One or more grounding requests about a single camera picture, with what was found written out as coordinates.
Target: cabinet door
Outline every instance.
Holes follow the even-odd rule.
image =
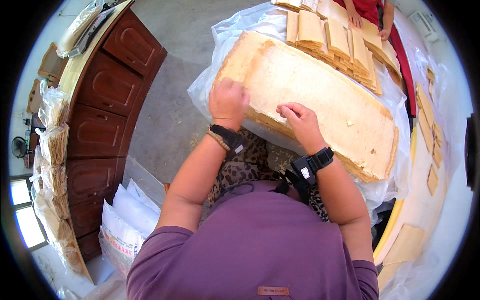
[[[162,46],[128,9],[103,44],[103,49],[147,76]]]
[[[77,238],[100,228],[100,225],[102,225],[102,210],[103,199],[70,206],[73,230]]]
[[[80,253],[85,262],[102,254],[102,249],[98,242],[99,232],[100,230],[94,231],[77,240]]]
[[[140,76],[97,52],[82,81],[77,103],[127,117],[142,82]]]
[[[70,121],[67,157],[115,157],[127,118],[76,103]]]
[[[116,191],[114,185],[117,159],[67,160],[69,205],[109,198]]]

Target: purple t-shirt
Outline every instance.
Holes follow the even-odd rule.
[[[378,284],[373,263],[350,259],[337,224],[286,195],[251,192],[221,203],[196,233],[177,226],[152,232],[127,276],[127,295],[378,299]]]

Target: concrete floor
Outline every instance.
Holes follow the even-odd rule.
[[[211,26],[265,0],[137,0],[133,12],[168,51],[137,120],[129,155],[160,182],[172,182],[205,135],[207,119],[187,88],[207,68],[214,40]],[[285,169],[293,152],[269,145],[269,165]]]

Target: hand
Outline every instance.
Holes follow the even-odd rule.
[[[355,8],[347,9],[348,18],[357,28],[363,28],[362,19]]]
[[[388,37],[390,36],[390,33],[392,32],[392,29],[387,29],[387,28],[384,28],[382,29],[378,35],[382,38],[382,41],[386,41],[388,40]]]
[[[238,131],[249,103],[250,94],[240,82],[230,78],[217,82],[208,98],[213,124]]]
[[[295,137],[309,156],[328,147],[320,133],[317,115],[313,110],[300,103],[290,102],[277,105],[276,111],[282,118],[287,118]]]

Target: window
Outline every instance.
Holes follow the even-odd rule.
[[[30,250],[47,245],[47,236],[32,206],[32,183],[28,177],[10,179],[12,205],[25,244]]]

